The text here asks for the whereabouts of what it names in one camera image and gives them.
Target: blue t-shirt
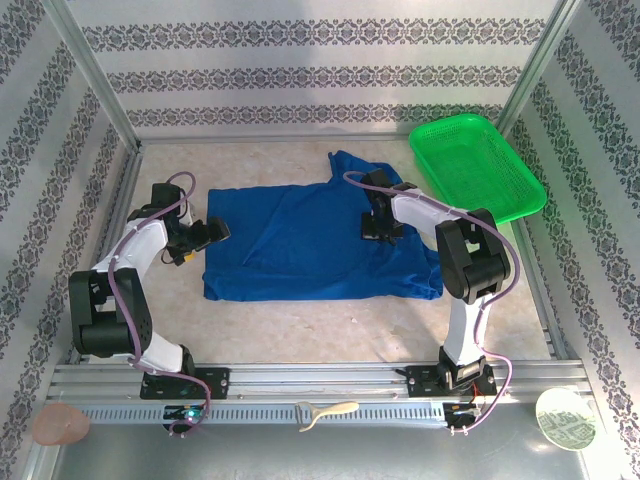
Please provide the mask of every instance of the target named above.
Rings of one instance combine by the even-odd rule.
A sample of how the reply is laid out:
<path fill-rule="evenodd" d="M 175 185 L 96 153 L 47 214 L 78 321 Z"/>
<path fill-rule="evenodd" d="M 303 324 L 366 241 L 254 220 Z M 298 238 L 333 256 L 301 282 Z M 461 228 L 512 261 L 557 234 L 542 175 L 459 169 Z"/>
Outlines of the blue t-shirt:
<path fill-rule="evenodd" d="M 437 253 L 404 226 L 396 246 L 362 240 L 365 192 L 344 172 L 383 168 L 346 152 L 329 154 L 327 183 L 210 190 L 208 214 L 221 217 L 231 237 L 210 245 L 203 275 L 210 300 L 338 300 L 378 295 L 438 298 L 442 277 Z"/>

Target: green basket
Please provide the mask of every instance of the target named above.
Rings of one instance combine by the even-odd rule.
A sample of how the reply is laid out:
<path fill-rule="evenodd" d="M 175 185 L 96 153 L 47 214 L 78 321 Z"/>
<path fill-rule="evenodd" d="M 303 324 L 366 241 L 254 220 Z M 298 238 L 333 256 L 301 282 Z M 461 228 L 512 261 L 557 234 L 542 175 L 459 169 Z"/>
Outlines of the green basket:
<path fill-rule="evenodd" d="M 539 211 L 540 182 L 484 117 L 462 114 L 428 123 L 409 135 L 420 172 L 443 202 L 486 208 L 499 225 Z"/>

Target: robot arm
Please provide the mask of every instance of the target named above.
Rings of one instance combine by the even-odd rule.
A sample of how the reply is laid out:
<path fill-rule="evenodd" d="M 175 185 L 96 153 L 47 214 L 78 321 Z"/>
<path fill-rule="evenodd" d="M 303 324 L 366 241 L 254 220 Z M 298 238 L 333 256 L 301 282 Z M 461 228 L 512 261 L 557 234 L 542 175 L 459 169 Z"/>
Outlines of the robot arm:
<path fill-rule="evenodd" d="M 363 177 L 361 183 L 422 195 L 409 183 L 392 185 L 383 170 L 375 170 Z M 362 215 L 362 238 L 388 241 L 402 236 L 402 225 L 435 238 L 440 256 L 444 286 L 454 297 L 451 305 L 449 333 L 440 349 L 438 373 L 448 391 L 468 386 L 481 376 L 485 357 L 482 346 L 489 306 L 485 303 L 500 291 L 509 277 L 510 264 L 502 243 L 477 225 L 443 212 L 425 202 L 403 195 L 366 190 L 371 212 Z M 491 213 L 485 209 L 469 215 L 495 228 Z M 468 245 L 477 245 L 469 251 Z M 480 309 L 483 318 L 475 328 Z"/>
<path fill-rule="evenodd" d="M 182 209 L 172 210 L 139 228 L 145 218 L 174 204 L 182 196 L 184 191 L 176 185 L 154 184 L 151 203 L 135 210 L 128 218 L 123 238 L 132 230 L 137 233 L 124 245 L 120 254 L 115 256 L 114 247 L 91 270 L 71 275 L 69 299 L 73 340 L 80 353 L 102 358 L 133 354 L 127 323 L 117 302 L 113 301 L 107 280 L 109 264 L 116 258 L 114 278 L 140 337 L 140 364 L 152 370 L 193 375 L 195 367 L 189 350 L 153 331 L 141 285 L 159 252 L 166 249 L 171 263 L 179 266 L 188 261 L 194 251 L 229 236 L 227 225 L 217 217 L 210 218 L 206 225 L 201 220 L 193 221 L 192 207 L 188 202 Z"/>

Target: patterned wallpaper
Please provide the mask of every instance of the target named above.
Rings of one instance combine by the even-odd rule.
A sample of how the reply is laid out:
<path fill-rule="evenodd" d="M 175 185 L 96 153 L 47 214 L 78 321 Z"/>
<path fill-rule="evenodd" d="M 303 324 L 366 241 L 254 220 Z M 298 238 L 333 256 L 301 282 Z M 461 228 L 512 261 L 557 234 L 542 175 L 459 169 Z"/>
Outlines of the patterned wallpaper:
<path fill-rule="evenodd" d="M 492 120 L 556 0 L 70 2 L 142 139 Z"/>
<path fill-rule="evenodd" d="M 625 478 L 640 478 L 639 5 L 581 6 L 510 135 L 547 190 L 527 228 Z"/>
<path fill-rule="evenodd" d="M 52 367 L 67 279 L 91 265 L 130 158 L 38 0 L 0 0 L 0 479 L 17 477 Z"/>

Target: beige floor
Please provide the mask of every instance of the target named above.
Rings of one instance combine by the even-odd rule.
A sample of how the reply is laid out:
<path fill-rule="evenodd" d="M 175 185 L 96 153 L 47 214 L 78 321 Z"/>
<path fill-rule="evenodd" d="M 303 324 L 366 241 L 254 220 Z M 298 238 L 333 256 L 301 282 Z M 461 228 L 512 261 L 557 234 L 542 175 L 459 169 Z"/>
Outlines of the beige floor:
<path fill-rule="evenodd" d="M 146 148 L 132 208 L 149 201 L 152 183 L 189 170 L 198 180 L 193 203 L 203 218 L 210 188 L 327 181 L 327 153 L 339 149 L 388 162 L 426 190 L 406 141 L 153 145 Z M 502 230 L 513 238 L 510 228 Z M 156 259 L 143 280 L 154 328 L 187 345 L 197 362 L 436 360 L 447 334 L 447 294 L 436 301 L 212 302 L 203 296 L 203 271 L 204 252 L 181 267 Z M 486 345 L 514 359 L 548 358 L 526 279 L 493 308 Z"/>

